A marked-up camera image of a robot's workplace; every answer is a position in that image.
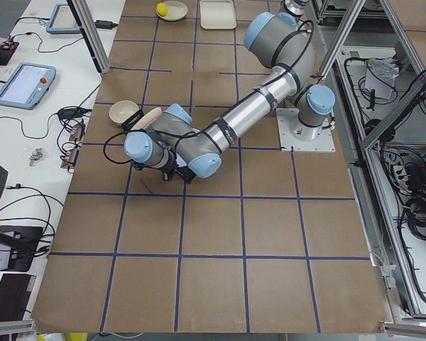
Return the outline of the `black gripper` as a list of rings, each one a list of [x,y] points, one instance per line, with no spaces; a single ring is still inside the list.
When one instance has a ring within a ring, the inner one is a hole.
[[[177,167],[176,158],[174,156],[168,156],[165,165],[162,167],[163,180],[172,180]]]

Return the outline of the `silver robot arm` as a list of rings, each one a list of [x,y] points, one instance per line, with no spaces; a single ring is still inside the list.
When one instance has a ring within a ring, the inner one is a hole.
[[[298,110],[290,134],[312,140],[336,101],[328,86],[310,82],[312,34],[288,13],[260,13],[246,30],[244,45],[271,74],[199,131],[179,104],[156,110],[150,122],[140,120],[127,134],[126,155],[137,169],[159,170],[165,180],[175,173],[187,183],[194,177],[208,178],[222,164],[221,154],[285,99]]]
[[[305,13],[305,8],[310,2],[310,0],[281,0],[280,8],[282,11],[299,18]]]

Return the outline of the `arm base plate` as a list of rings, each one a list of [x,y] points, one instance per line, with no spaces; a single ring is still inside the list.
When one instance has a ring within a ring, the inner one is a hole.
[[[283,151],[305,153],[334,153],[336,151],[331,129],[324,129],[327,119],[321,126],[312,128],[299,120],[296,108],[277,108],[276,117],[280,147]]]
[[[310,39],[312,37],[312,26],[313,23],[310,19],[300,21],[297,25],[297,31],[306,37],[307,44],[310,44]]]

